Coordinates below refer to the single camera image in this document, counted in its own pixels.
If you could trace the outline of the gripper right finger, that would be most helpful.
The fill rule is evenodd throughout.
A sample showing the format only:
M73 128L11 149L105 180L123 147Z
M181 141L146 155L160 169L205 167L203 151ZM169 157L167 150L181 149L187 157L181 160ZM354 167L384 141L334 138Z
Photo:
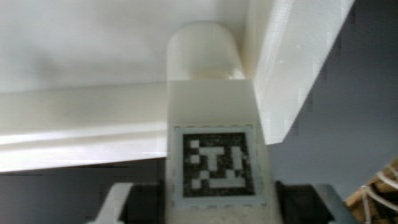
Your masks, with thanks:
M283 224L359 224L329 184L276 182Z

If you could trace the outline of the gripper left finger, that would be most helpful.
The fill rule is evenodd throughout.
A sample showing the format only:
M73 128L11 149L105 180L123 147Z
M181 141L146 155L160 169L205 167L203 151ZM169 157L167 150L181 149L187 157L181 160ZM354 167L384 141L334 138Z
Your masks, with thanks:
M116 183L87 224L164 224L164 183Z

